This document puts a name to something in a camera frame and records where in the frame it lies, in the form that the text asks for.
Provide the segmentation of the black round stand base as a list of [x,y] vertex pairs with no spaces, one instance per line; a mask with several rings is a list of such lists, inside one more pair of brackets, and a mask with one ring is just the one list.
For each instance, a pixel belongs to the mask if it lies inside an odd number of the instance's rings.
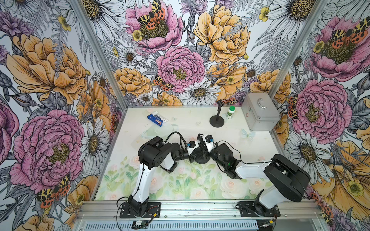
[[213,126],[215,128],[220,128],[225,124],[224,119],[221,116],[217,116],[217,115],[212,116],[210,118],[209,122],[210,122],[211,126]]

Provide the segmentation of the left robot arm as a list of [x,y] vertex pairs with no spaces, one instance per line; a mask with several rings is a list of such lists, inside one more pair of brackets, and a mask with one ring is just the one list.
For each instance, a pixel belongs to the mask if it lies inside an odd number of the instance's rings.
[[186,149],[182,149],[179,143],[165,142],[159,136],[143,144],[138,151],[140,162],[138,181],[128,199],[131,213],[137,217],[145,215],[149,201],[149,189],[156,168],[160,167],[172,173],[178,161],[186,159],[190,162],[194,161],[195,151],[198,149],[197,141],[191,141],[186,144]]

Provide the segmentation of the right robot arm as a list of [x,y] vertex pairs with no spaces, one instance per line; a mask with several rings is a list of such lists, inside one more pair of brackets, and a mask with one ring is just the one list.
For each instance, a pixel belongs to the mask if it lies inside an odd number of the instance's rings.
[[262,178],[272,183],[268,189],[262,189],[257,194],[250,206],[237,204],[239,210],[258,217],[277,217],[278,204],[301,202],[311,181],[305,170],[280,154],[275,154],[267,162],[244,163],[234,158],[227,144],[214,144],[213,140],[202,146],[202,152],[202,157],[215,161],[220,170],[231,179]]

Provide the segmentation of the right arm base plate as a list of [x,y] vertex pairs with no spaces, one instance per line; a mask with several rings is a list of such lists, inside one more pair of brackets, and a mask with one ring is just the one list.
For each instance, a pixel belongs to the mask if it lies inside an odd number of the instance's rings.
[[280,217],[280,211],[277,205],[268,209],[262,204],[254,201],[239,201],[235,208],[240,212],[241,217],[251,218],[267,218],[267,217]]

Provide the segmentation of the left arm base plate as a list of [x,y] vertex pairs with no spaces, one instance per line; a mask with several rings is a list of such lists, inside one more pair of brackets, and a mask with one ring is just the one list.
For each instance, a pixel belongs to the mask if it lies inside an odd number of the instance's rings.
[[119,218],[159,218],[161,202],[147,202],[138,205],[123,203],[120,208]]

